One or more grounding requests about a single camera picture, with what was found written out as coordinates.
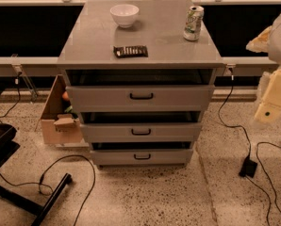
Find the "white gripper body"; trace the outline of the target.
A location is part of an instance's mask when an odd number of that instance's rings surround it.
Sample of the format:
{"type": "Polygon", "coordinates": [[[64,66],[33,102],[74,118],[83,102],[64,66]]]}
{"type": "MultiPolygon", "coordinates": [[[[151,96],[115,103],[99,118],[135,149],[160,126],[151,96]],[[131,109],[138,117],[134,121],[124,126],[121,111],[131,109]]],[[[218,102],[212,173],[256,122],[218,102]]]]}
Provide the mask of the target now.
{"type": "Polygon", "coordinates": [[[269,82],[262,94],[255,113],[255,120],[271,123],[281,115],[281,67],[269,76],[269,82]]]}

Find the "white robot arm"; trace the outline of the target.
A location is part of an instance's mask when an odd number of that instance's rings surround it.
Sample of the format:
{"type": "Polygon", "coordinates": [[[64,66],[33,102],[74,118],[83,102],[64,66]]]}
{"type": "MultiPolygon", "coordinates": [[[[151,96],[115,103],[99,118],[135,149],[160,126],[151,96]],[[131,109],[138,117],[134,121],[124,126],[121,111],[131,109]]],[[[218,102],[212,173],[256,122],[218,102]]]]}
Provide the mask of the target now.
{"type": "Polygon", "coordinates": [[[271,26],[250,40],[246,49],[255,53],[265,52],[269,60],[279,65],[279,68],[269,77],[269,83],[261,95],[255,114],[256,121],[273,122],[281,114],[281,14],[271,26]]]}

